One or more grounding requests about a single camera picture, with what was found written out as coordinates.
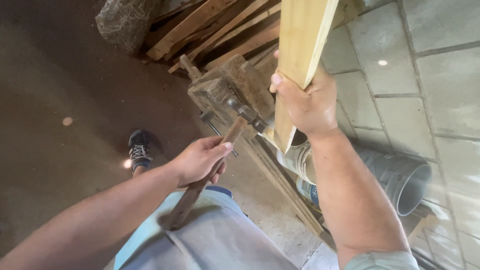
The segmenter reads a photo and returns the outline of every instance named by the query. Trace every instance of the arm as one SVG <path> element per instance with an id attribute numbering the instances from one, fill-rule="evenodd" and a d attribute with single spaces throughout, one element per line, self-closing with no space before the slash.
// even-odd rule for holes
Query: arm
<path id="1" fill-rule="evenodd" d="M 361 253 L 410 252 L 386 194 L 337 126 L 334 78 L 319 67 L 304 92 L 277 72 L 271 91 L 284 97 L 294 125 L 312 146 L 318 199 L 340 267 Z"/>
<path id="2" fill-rule="evenodd" d="M 231 143 L 216 146 L 221 139 L 200 139 L 168 164 L 66 209 L 8 253 L 0 269 L 103 269 L 171 192 L 205 177 L 231 151 Z"/>

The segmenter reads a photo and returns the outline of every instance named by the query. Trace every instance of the foot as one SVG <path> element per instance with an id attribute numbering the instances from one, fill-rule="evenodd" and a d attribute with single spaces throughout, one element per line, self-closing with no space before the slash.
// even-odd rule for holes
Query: foot
<path id="1" fill-rule="evenodd" d="M 130 160 L 132 161 L 132 173 L 138 166 L 150 168 L 150 161 L 153 159 L 148 155 L 148 132 L 137 129 L 130 136 L 128 148 Z"/>

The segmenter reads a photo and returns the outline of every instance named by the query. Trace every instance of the shirt sleeve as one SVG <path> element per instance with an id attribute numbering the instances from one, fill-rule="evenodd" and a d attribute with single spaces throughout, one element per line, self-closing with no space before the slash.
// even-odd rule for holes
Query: shirt sleeve
<path id="1" fill-rule="evenodd" d="M 419 270 L 416 259 L 408 252 L 369 252 L 358 254 L 345 270 Z"/>

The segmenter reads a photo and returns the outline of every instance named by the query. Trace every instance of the dirt floor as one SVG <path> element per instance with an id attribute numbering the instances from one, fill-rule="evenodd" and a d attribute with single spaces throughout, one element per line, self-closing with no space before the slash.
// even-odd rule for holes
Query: dirt floor
<path id="1" fill-rule="evenodd" d="M 131 177 L 122 164 L 133 130 L 158 136 L 154 166 L 213 135 L 187 96 L 188 80 L 142 65 L 101 38 L 94 17 L 103 2 L 1 5 L 0 257 L 63 209 Z M 67 117 L 73 122 L 65 126 Z M 236 150 L 220 185 L 302 267 L 321 241 Z"/>

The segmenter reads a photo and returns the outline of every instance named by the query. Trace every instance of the forearm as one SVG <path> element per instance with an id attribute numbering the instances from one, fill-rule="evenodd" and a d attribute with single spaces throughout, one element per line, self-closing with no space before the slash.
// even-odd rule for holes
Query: forearm
<path id="1" fill-rule="evenodd" d="M 339 129 L 309 138 L 317 192 L 340 266 L 369 251 L 409 251 L 387 196 Z"/>
<path id="2" fill-rule="evenodd" d="M 169 163 L 87 198 L 36 230 L 0 269 L 103 269 L 178 181 Z"/>

